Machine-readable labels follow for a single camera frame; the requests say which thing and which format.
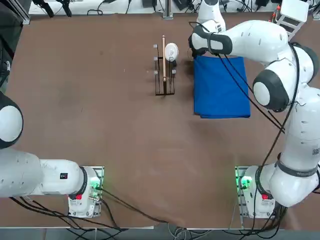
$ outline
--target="cable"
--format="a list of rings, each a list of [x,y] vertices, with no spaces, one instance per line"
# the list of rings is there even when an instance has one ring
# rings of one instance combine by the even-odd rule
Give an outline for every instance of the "cable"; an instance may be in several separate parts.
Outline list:
[[[192,26],[192,24],[198,24],[200,25],[203,29],[205,29],[207,32],[210,32],[205,26],[203,26],[201,23],[197,22],[197,21],[189,21],[189,25],[194,28]],[[235,66],[231,63],[231,61],[229,60],[229,58],[227,57],[227,55],[224,55],[225,58],[227,59],[227,61],[229,62],[229,64],[231,65],[231,67],[235,70],[235,72],[239,75],[239,77],[243,80],[243,82],[248,86],[248,88],[250,89],[250,91],[253,93],[254,91],[252,90],[252,88],[249,86],[249,84],[247,83],[247,80],[241,76],[241,74],[238,72],[238,70],[235,68]],[[274,126],[276,126],[279,130],[281,129],[280,126],[277,125],[277,123],[275,123],[266,113],[264,113],[259,107],[258,105],[253,102],[251,100],[251,98],[248,96],[248,94],[242,89],[242,87],[239,85],[239,83],[237,82],[237,80],[234,78],[234,76],[231,74],[230,70],[228,69],[228,67],[225,65],[225,63],[223,62],[222,58],[220,55],[218,55],[218,57],[220,58],[222,64],[224,65],[225,69],[228,71],[228,73],[230,74],[230,76],[232,77],[232,79],[234,80],[234,82],[236,83],[236,85],[239,87],[239,89],[242,91],[242,93],[249,99],[249,101],[256,107],[256,109],[262,114],[264,115]]]
[[[104,14],[104,12],[103,12],[102,10],[100,10],[99,8],[100,8],[100,6],[101,6],[102,4],[104,4],[105,2],[106,2],[106,1],[103,0],[103,1],[98,5],[98,8],[97,8],[97,9],[89,9],[89,10],[86,12],[86,15],[88,16],[90,12],[97,12],[97,14],[98,14],[99,16],[102,16],[102,15]]]
[[[128,7],[126,8],[125,14],[127,14],[127,13],[128,13],[128,10],[129,10],[129,7],[130,7],[130,4],[131,4],[131,0],[128,0]]]
[[[85,234],[86,232],[92,231],[91,229],[84,229],[84,228],[80,227],[72,218],[76,218],[76,219],[80,219],[80,220],[86,220],[86,219],[78,218],[78,217],[67,216],[67,218],[68,218],[69,220],[71,220],[76,226],[78,226],[78,228],[75,228],[75,227],[72,226],[69,222],[67,222],[66,220],[63,219],[63,217],[65,217],[65,215],[64,215],[63,213],[58,212],[58,211],[50,210],[50,209],[42,206],[40,203],[36,202],[35,200],[33,200],[34,203],[36,203],[37,205],[39,205],[39,206],[41,207],[41,208],[39,208],[39,207],[37,207],[37,206],[32,205],[31,203],[28,203],[23,197],[20,197],[20,198],[23,200],[24,203],[26,203],[26,205],[28,205],[28,206],[30,206],[30,207],[32,207],[32,208],[41,209],[41,210],[44,210],[44,211],[53,213],[53,214],[54,214],[54,217],[58,217],[59,219],[63,220],[63,221],[64,221],[66,224],[68,224],[71,228],[83,230],[83,231],[84,231],[83,234]],[[20,206],[24,207],[25,209],[28,209],[28,210],[31,210],[31,211],[33,211],[33,212],[37,212],[37,213],[38,213],[37,210],[32,209],[32,208],[30,209],[29,207],[27,207],[26,205],[23,205],[21,202],[19,202],[19,201],[16,200],[15,198],[10,197],[10,199],[12,199],[14,202],[18,203]],[[45,213],[45,212],[40,212],[40,213],[41,213],[41,214],[44,214],[44,215],[50,216],[49,214],[47,214],[47,213]],[[94,223],[94,224],[103,225],[103,226],[105,225],[105,224],[103,224],[103,223],[98,223],[98,222],[94,222],[94,221],[89,221],[89,222]],[[75,235],[77,235],[78,238],[82,238],[82,239],[85,239],[85,240],[89,240],[89,239],[83,237],[83,234],[79,235],[79,234],[71,231],[70,229],[66,229],[66,230],[69,231],[69,232],[71,232],[71,233],[73,233],[73,234],[75,234]],[[102,230],[102,229],[97,229],[97,230],[100,231],[100,232],[103,232],[103,233],[105,233],[105,234],[107,234],[107,235],[109,235],[109,237],[108,237],[107,239],[111,239],[111,238],[115,239],[115,238],[114,238],[115,235],[117,235],[117,234],[119,234],[119,233],[122,233],[122,232],[124,232],[124,231],[127,231],[128,229],[127,229],[127,228],[121,229],[121,230],[117,229],[119,232],[118,232],[117,234],[114,234],[114,235],[111,235],[109,232],[104,231],[104,230]]]
[[[99,231],[99,232],[102,232],[102,233],[104,233],[104,234],[107,234],[110,238],[112,238],[113,240],[117,240],[115,237],[114,237],[114,235],[112,235],[110,232],[107,232],[107,231],[105,231],[105,230],[103,230],[103,229],[100,229],[100,228],[97,228],[96,229],[97,231]]]
[[[196,237],[191,237],[189,240],[196,240],[196,239],[200,239],[206,235],[208,235],[209,233],[211,233],[213,230],[207,230],[205,233],[203,233],[202,235],[200,236],[196,236]]]
[[[252,12],[252,9],[250,9],[250,7],[249,7],[247,4],[245,4],[244,2],[239,1],[239,0],[233,0],[233,1],[236,1],[236,2],[238,2],[238,3],[243,4],[243,6],[245,6],[245,7],[248,9],[248,12]]]
[[[290,45],[290,47],[291,47],[291,49],[292,49],[294,58],[295,58],[295,62],[296,62],[296,82],[295,82],[295,87],[294,87],[294,93],[293,93],[293,97],[292,97],[292,102],[294,102],[294,101],[296,100],[297,92],[298,92],[298,86],[299,86],[299,78],[300,78],[300,63],[299,63],[298,54],[297,54],[297,52],[296,52],[296,50],[295,50],[295,47],[294,47],[295,44],[296,44],[296,43],[289,43],[289,45]],[[276,135],[276,137],[275,137],[275,139],[274,139],[274,141],[273,141],[273,143],[272,143],[272,146],[271,146],[268,154],[266,155],[265,159],[263,160],[262,165],[261,165],[261,170],[259,171],[259,174],[257,174],[256,179],[260,179],[260,175],[261,175],[262,169],[263,169],[263,167],[265,166],[265,164],[266,164],[266,162],[267,162],[267,160],[268,160],[271,152],[273,151],[273,149],[274,149],[274,147],[275,147],[275,145],[276,145],[276,143],[277,143],[277,141],[278,141],[278,139],[279,139],[279,137],[280,137],[280,135],[281,135],[281,131],[282,131],[282,129],[284,128],[284,125],[287,123],[287,120],[288,120],[288,118],[289,118],[289,116],[290,116],[290,113],[291,113],[293,107],[294,107],[294,104],[290,104],[289,110],[288,110],[288,112],[287,112],[287,114],[286,114],[286,116],[285,116],[285,118],[284,118],[284,121],[283,121],[283,123],[282,123],[282,125],[281,125],[281,129],[278,131],[278,134]],[[254,194],[254,200],[253,200],[253,201],[254,201],[254,202],[253,202],[253,213],[256,212],[257,192],[258,192],[258,188],[255,188],[255,194]],[[251,228],[252,230],[255,228],[255,220],[256,220],[256,215],[253,214],[253,224],[252,224],[252,228]]]
[[[161,8],[162,8],[162,11],[165,12],[165,9],[164,9],[164,6],[162,6],[161,0],[159,0],[159,3],[160,3],[160,6],[161,6]]]
[[[74,226],[72,226],[69,222],[67,222],[66,220],[64,220],[61,216],[63,216],[63,213],[58,212],[58,211],[53,211],[53,210],[49,210],[48,208],[44,207],[43,205],[41,205],[40,203],[38,203],[37,201],[33,200],[33,202],[37,205],[39,205],[40,207],[37,207],[35,205],[32,205],[31,203],[27,202],[22,196],[20,197],[20,199],[29,207],[34,208],[34,209],[39,209],[39,210],[45,210],[47,212],[53,213],[56,216],[58,216],[59,219],[61,219],[62,221],[64,221],[66,224],[68,224],[71,228],[73,229],[80,229],[83,231],[86,231],[84,228],[82,228],[80,225],[78,225],[73,219],[70,219],[78,228],[75,228]]]
[[[233,68],[233,70],[238,74],[238,76],[242,79],[242,81],[247,85],[247,87],[249,88],[250,92],[254,95],[254,91],[253,89],[249,86],[249,84],[247,83],[247,80],[240,74],[240,72],[235,68],[235,66],[231,63],[231,61],[229,60],[229,58],[227,57],[227,55],[224,54],[224,57],[226,58],[226,60],[228,61],[228,63],[231,65],[231,67]],[[278,119],[268,110],[268,113],[272,116],[272,118],[276,121],[274,122],[270,117],[268,117],[260,108],[258,108],[259,112],[262,113],[273,125],[275,125],[278,129],[280,129],[279,126],[281,126],[281,123],[278,121]]]
[[[47,213],[47,212],[43,212],[44,210],[40,211],[40,210],[33,209],[33,208],[29,207],[29,206],[26,206],[23,203],[21,203],[18,200],[16,200],[14,197],[10,197],[10,199],[12,201],[14,201],[16,204],[20,205],[21,207],[23,207],[23,208],[25,208],[27,210],[30,210],[30,211],[36,212],[36,213],[40,213],[40,214],[43,214],[43,215],[47,215],[47,216],[50,216],[50,217],[56,217],[56,218],[62,217],[62,218],[68,218],[68,219],[79,219],[79,220],[84,221],[84,222],[97,224],[97,225],[100,225],[100,226],[104,226],[104,227],[107,227],[107,228],[118,230],[120,232],[126,231],[126,229],[117,229],[117,228],[115,228],[113,226],[109,226],[109,225],[101,223],[101,222],[91,221],[91,220],[88,220],[86,218],[81,218],[81,217],[76,217],[76,216],[64,215],[64,214],[62,214],[60,212],[57,212],[57,211],[48,210],[48,212],[50,212],[50,213],[52,212],[52,214],[50,214],[50,213]]]
[[[112,236],[107,237],[107,238],[103,238],[103,239],[101,239],[101,240],[114,239],[114,238],[115,238],[115,236],[117,236],[118,234],[120,234],[120,233],[122,233],[122,232],[124,232],[124,231],[127,231],[127,230],[129,230],[129,229],[126,229],[126,230],[123,230],[123,231],[119,231],[119,232],[117,232],[116,234],[113,234]]]
[[[115,199],[117,199],[118,201],[120,201],[122,204],[126,205],[127,207],[129,207],[130,209],[132,210],[135,210],[136,212],[140,213],[141,215],[143,215],[144,217],[150,219],[150,220],[153,220],[155,222],[158,222],[158,223],[168,223],[167,221],[164,221],[164,220],[161,220],[161,219],[158,219],[158,218],[155,218],[155,217],[152,217],[146,213],[144,213],[143,211],[139,210],[138,208],[126,203],[125,201],[121,200],[119,197],[113,195],[111,192],[101,188],[101,187],[96,187],[95,189],[97,190],[101,190],[101,191],[104,191],[105,193],[109,194],[110,196],[114,197]]]
[[[246,96],[246,98],[255,106],[255,108],[260,112],[262,113],[262,115],[264,115],[271,123],[273,123],[279,130],[280,130],[280,133],[285,133],[283,131],[282,128],[280,128],[265,112],[263,112],[259,107],[258,105],[248,96],[248,94],[242,89],[242,87],[240,86],[240,84],[237,82],[237,80],[235,79],[235,77],[232,75],[232,73],[230,72],[230,70],[228,69],[227,65],[224,63],[222,57],[218,54],[217,55],[222,64],[224,65],[225,69],[227,70],[227,72],[230,74],[230,76],[232,77],[233,81],[235,82],[235,84],[239,87],[239,89],[241,90],[241,92]]]
[[[189,4],[188,4],[188,6],[187,6],[187,8],[186,8],[184,13],[187,13],[188,10],[193,10],[193,12],[195,13],[196,9],[195,9],[195,6],[194,6],[194,2],[195,2],[195,0],[192,0],[191,3],[189,2]]]
[[[60,10],[62,9],[62,7],[63,7],[63,5],[60,7],[60,9],[54,15],[57,15],[60,12]]]
[[[27,202],[23,197],[20,197],[20,199],[21,199],[26,205],[28,205],[28,206],[30,206],[30,207],[33,207],[33,208],[36,208],[36,209],[43,209],[43,210],[46,210],[46,211],[49,210],[48,208],[42,206],[40,203],[38,203],[38,202],[36,202],[36,201],[34,201],[34,203],[38,204],[41,208],[30,204],[30,203]],[[66,228],[67,231],[69,231],[69,232],[71,232],[71,233],[73,233],[74,235],[77,236],[76,240],[79,239],[79,238],[88,240],[88,238],[83,237],[83,235],[84,235],[86,232],[92,231],[91,229],[89,229],[89,230],[83,229],[83,228],[80,227],[73,219],[70,219],[70,220],[71,220],[78,228],[75,228],[74,226],[72,226],[69,222],[67,222],[66,220],[64,220],[62,217],[59,217],[59,219],[61,219],[62,221],[64,221],[67,225],[69,225],[69,226],[70,226],[71,228],[73,228],[73,229],[81,229],[81,230],[84,231],[84,233],[82,233],[81,235],[79,235],[79,234],[75,233],[74,231],[71,231],[70,229],[67,229],[67,228]]]
[[[295,83],[294,93],[293,93],[293,97],[292,97],[292,102],[294,102],[295,99],[296,99],[296,96],[297,96],[298,86],[299,86],[300,63],[299,63],[298,54],[297,54],[297,52],[296,52],[296,50],[295,50],[295,48],[294,48],[295,43],[290,43],[289,45],[290,45],[290,47],[291,47],[291,49],[292,49],[292,52],[293,52],[293,54],[294,54],[295,61],[296,61],[296,83]],[[222,60],[222,58],[220,57],[219,54],[218,54],[218,57],[220,58],[222,64],[224,65],[225,69],[228,71],[228,73],[230,74],[230,76],[232,76],[231,72],[229,71],[229,69],[227,68],[226,64],[223,62],[223,60]],[[236,82],[236,84],[237,84],[238,87],[239,87],[240,85],[238,84],[238,82],[236,81],[236,79],[235,79],[233,76],[232,76],[232,79]],[[273,143],[272,143],[272,145],[271,145],[271,148],[270,148],[269,152],[267,153],[264,161],[262,162],[261,170],[259,171],[259,174],[257,175],[257,178],[256,178],[256,179],[259,179],[259,178],[260,178],[260,174],[261,174],[262,168],[265,166],[265,164],[266,164],[266,162],[267,162],[267,160],[268,160],[271,152],[273,151],[273,149],[274,149],[274,147],[275,147],[275,145],[276,145],[276,143],[277,143],[277,141],[278,141],[278,139],[279,139],[279,137],[280,137],[280,135],[281,135],[281,132],[283,131],[284,125],[286,124],[286,122],[287,122],[287,120],[288,120],[288,118],[289,118],[289,116],[290,116],[290,113],[291,113],[291,111],[292,111],[292,109],[293,109],[293,106],[294,106],[294,104],[290,104],[288,113],[287,113],[286,116],[285,116],[285,119],[284,119],[284,121],[283,121],[283,123],[282,123],[282,125],[281,125],[280,130],[278,131],[278,134],[276,135],[276,137],[275,137],[275,139],[274,139],[274,141],[273,141]],[[256,212],[257,192],[258,192],[258,188],[255,189],[254,200],[253,200],[253,223],[252,223],[252,228],[251,228],[252,231],[253,231],[254,228],[255,228],[255,220],[256,220],[255,212]],[[249,234],[249,233],[245,234],[245,235],[242,236],[239,240],[242,240],[244,237],[246,237],[246,236],[248,236],[248,235],[250,235],[250,234]]]
[[[86,240],[87,240],[88,238],[83,237],[83,235],[85,235],[87,232],[91,232],[91,231],[93,231],[93,230],[94,230],[94,229],[87,230],[87,231],[83,232],[83,233],[80,234],[80,235],[76,234],[76,233],[73,232],[73,231],[69,231],[69,232],[73,233],[74,235],[78,235],[78,237],[77,237],[75,240],[78,240],[78,239],[86,239]]]
[[[102,198],[101,198],[101,202],[105,205],[106,209],[108,210],[108,213],[110,215],[110,219],[111,219],[113,226],[117,229],[120,229],[120,227],[117,225],[117,223],[114,219],[114,216],[112,215],[111,209],[110,209],[109,205],[107,204],[107,202],[105,200],[103,200]]]

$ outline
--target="white object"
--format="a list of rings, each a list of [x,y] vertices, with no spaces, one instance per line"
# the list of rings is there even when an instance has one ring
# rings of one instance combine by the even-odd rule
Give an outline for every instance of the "white object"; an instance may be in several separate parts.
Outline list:
[[[23,128],[23,117],[12,105],[0,109],[0,139],[5,142],[15,141]]]
[[[179,54],[178,46],[173,42],[168,43],[165,46],[164,51],[165,51],[165,59],[169,62],[173,62],[174,60],[176,60]]]
[[[297,1],[297,5],[291,0],[282,2],[282,13],[299,21],[296,31],[306,21],[305,2]],[[202,13],[207,16],[210,6],[206,8],[206,11],[199,12],[198,19],[203,18],[200,16]],[[255,203],[258,166],[249,167],[244,175],[252,179],[248,188],[243,190],[248,215],[251,218],[254,214],[256,218],[268,218],[274,210],[275,202],[291,207],[305,199],[319,184],[315,170],[320,162],[320,90],[308,86],[314,75],[314,62],[306,52],[310,49],[294,47],[299,59],[299,83],[297,96],[293,99],[297,63],[288,44],[286,30],[272,22],[251,20],[218,32],[214,18],[203,22],[203,27],[198,25],[194,28],[190,45],[193,53],[204,54],[209,51],[230,54],[262,63],[265,70],[255,79],[253,86],[257,101],[266,107],[269,104],[281,105],[284,99],[288,105],[293,104],[285,126],[285,143],[280,162],[263,167],[258,179],[263,195],[257,191]]]
[[[208,0],[203,0],[201,2],[196,21],[203,24],[209,20],[212,20],[215,23],[215,33],[224,32],[226,30],[225,20],[220,13],[219,0],[217,0],[214,5],[211,5]]]
[[[307,21],[309,3],[301,0],[282,0],[280,11],[276,11],[274,22],[286,29],[288,40]]]
[[[253,86],[253,94],[262,106],[266,106],[270,102],[270,93],[266,85],[264,85],[262,82],[257,82]]]
[[[84,167],[84,178],[78,164],[64,159],[39,159],[11,148],[0,150],[0,198],[30,195],[72,195],[85,183],[81,199],[69,198],[69,212],[79,218],[92,218],[99,202],[90,198],[92,180],[101,182],[92,167]]]

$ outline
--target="blue cloth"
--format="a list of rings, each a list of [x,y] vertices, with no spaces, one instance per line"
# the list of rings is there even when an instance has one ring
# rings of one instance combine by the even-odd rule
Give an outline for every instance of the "blue cloth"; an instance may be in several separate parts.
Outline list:
[[[229,58],[246,77],[243,57]],[[248,94],[248,86],[223,58],[235,80]],[[250,102],[217,57],[197,56],[194,60],[194,113],[207,119],[249,118]]]

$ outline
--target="brown table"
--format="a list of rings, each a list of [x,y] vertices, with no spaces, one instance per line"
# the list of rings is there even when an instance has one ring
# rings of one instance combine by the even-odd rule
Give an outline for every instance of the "brown table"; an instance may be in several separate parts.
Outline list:
[[[228,14],[224,19],[231,28],[269,15]],[[195,19],[194,14],[176,14],[174,20],[145,14],[33,20],[22,31],[7,91],[24,113],[24,132],[15,148],[39,158],[105,166],[104,185],[154,217],[189,228],[228,228],[237,197],[234,167],[260,164],[277,130],[253,107],[249,119],[194,115],[193,63],[187,51],[188,21]],[[310,20],[296,38],[320,56],[318,29]],[[152,46],[161,44],[162,34],[179,47],[176,93],[155,97]],[[252,83],[263,66],[245,63]],[[312,85],[320,87],[319,77]],[[59,211],[68,208],[65,196],[37,200]],[[283,226],[320,230],[317,200],[311,195],[290,208]],[[9,199],[0,201],[0,226],[65,226]],[[154,224],[109,203],[121,226]],[[110,223],[106,212],[94,220]],[[232,227],[241,227],[238,208]]]

